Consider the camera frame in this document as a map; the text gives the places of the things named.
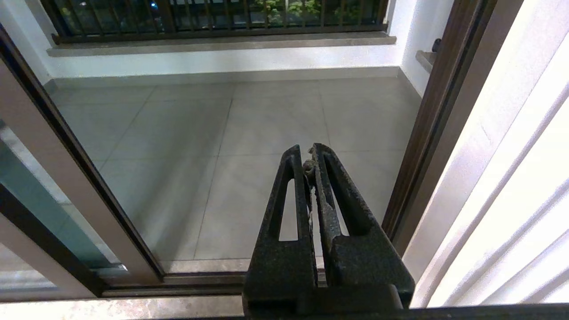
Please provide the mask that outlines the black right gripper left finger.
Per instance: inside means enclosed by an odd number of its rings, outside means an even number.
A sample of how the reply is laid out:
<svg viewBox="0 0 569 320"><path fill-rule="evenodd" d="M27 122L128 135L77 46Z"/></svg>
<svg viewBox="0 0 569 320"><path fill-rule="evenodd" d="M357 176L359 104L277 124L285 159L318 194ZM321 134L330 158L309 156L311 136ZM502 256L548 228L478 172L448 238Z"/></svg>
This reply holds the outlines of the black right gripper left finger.
<svg viewBox="0 0 569 320"><path fill-rule="evenodd" d="M279 239L293 182L297 239ZM309 183L298 144L280 159L243 287L244 308L300 308L317 287Z"/></svg>

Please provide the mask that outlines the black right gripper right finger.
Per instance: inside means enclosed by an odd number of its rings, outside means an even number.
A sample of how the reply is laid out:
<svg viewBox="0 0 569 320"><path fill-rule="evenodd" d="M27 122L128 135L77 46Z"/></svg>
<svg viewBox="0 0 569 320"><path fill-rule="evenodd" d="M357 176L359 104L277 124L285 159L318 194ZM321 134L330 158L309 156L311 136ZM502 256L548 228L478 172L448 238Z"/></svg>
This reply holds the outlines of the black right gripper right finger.
<svg viewBox="0 0 569 320"><path fill-rule="evenodd" d="M372 295L387 293L409 308L415 281L337 154L315 143L317 212L327 284Z"/></svg>

